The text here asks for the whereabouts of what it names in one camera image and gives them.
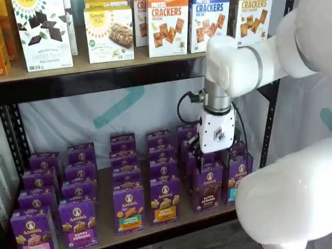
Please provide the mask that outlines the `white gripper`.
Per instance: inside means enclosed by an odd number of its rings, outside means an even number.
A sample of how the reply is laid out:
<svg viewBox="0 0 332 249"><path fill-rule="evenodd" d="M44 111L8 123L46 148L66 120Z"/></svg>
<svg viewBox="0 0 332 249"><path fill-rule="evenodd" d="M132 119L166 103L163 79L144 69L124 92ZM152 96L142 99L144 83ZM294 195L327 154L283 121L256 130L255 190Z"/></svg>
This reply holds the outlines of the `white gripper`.
<svg viewBox="0 0 332 249"><path fill-rule="evenodd" d="M205 110L200 112L201 123L197 126L198 134L188 141L188 172L201 173L203 153L222 151L224 164L233 159L235 113L231 107L226 114L215 115Z"/></svg>

